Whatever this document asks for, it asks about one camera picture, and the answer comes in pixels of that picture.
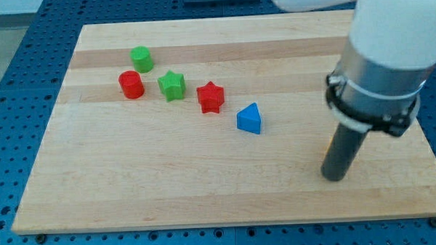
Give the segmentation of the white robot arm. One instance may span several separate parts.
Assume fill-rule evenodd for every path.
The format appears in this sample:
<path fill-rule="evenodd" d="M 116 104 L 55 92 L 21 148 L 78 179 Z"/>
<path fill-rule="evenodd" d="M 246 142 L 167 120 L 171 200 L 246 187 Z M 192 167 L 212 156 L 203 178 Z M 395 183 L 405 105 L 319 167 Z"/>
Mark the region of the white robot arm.
<path fill-rule="evenodd" d="M 355 1 L 350 32 L 326 99 L 339 123 L 359 133 L 401 136 L 419 112 L 436 64 L 436 0 L 272 0 L 287 12 Z"/>

